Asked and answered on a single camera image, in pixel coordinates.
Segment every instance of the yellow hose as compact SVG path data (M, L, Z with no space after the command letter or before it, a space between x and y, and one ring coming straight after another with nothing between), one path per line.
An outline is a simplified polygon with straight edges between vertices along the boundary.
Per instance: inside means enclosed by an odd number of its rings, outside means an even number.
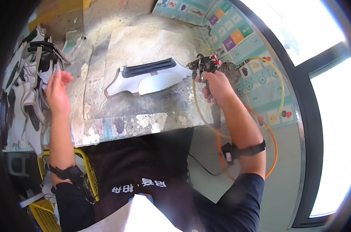
M271 127L272 123L274 121L276 121L276 119L279 117L279 114L280 114L280 112L282 110L282 107L284 105L284 95L285 95L284 82L282 80L282 77L281 77L281 74L280 74L279 70L271 62L269 62L268 60L260 58L260 57L252 57L252 58L250 58L250 60L262 60L264 62L267 62L269 65L271 65L275 69L275 71L279 75L280 82L281 82L281 103L280 103L280 107L279 107L279 110L277 111L277 114L272 117L271 122L264 128L265 130L267 130L267 129L269 129ZM207 121L205 120L203 114L201 113L201 110L200 110L200 107L199 107L199 105L197 103L197 98L196 98L196 83L195 83L195 80L193 80L193 82L192 82L192 88L193 88L193 91L194 91L194 100L195 100L196 109L197 109L197 112L200 114L201 120L205 123L207 128L209 128L211 131L217 133L217 131L213 127L211 127L211 125L209 125L209 123L207 123ZM227 136L227 135L224 135L224 134L220 134L220 137L231 139L230 136Z

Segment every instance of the paint spray gun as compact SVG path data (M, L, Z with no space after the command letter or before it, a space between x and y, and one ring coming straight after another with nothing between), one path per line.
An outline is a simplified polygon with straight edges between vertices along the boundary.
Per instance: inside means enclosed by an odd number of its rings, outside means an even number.
M217 59L217 55L203 56L198 54L196 56L198 59L190 62L186 65L189 69L192 70L192 79L195 80L196 77L199 77L199 82L204 80L203 72L214 73L215 70L221 67L222 61ZM208 103L212 103L210 109L213 116L214 127L220 129L221 127L221 109L216 99L212 96L209 89L209 81L205 81L206 89L208 90Z

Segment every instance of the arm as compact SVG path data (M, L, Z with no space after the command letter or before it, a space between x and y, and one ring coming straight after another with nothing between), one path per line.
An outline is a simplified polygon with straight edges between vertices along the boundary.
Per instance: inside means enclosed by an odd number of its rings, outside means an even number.
M219 71L213 73L203 72L204 79L209 81L211 94L215 97L223 110L232 143L239 149L255 146L263 141L262 134L254 119L232 89L227 77ZM208 91L204 88L203 93L207 98ZM239 157L241 172L255 173L265 179L266 175L266 151L253 156Z
M52 113L50 125L49 161L51 166L61 170L75 165L74 147L70 136L70 101L66 93L66 86L73 77L68 72L57 71L49 79L46 89L47 101ZM69 182L61 180L52 173L53 185Z

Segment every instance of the yellow plastic crate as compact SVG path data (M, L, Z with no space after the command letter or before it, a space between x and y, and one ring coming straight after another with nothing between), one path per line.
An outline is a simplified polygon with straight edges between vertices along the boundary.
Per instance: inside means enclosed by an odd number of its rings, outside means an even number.
M94 169L92 165L89 163L88 157L85 155L84 151L77 148L74 149L74 153L80 154L83 157L90 187L92 188L92 192L94 194L96 201L99 201L97 178L96 178L96 174L94 173ZM44 151L44 155L49 155L49 151ZM47 173L47 170L45 170L44 168L44 162L42 157L38 157L37 161L38 161L40 176L43 180L44 175ZM44 232L61 231L61 227L60 225L57 224L57 219L53 213L54 212L53 204L51 204L46 199L43 199L38 202L31 203L29 207L36 221L38 222L40 228Z

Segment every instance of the right hand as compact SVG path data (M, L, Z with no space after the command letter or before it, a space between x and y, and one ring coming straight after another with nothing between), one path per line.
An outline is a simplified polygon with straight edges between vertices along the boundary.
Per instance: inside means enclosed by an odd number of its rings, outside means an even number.
M223 72L215 71L211 72L203 72L203 81L209 81L209 89L210 93L217 100L219 105L224 105L231 98L236 96L236 93L231 87L230 82L228 81L226 75ZM203 94L205 99L208 98L208 90L206 87L203 88Z
M52 118L69 118L70 100L66 93L66 86L72 80L71 74L63 71L56 71L49 78L46 96Z

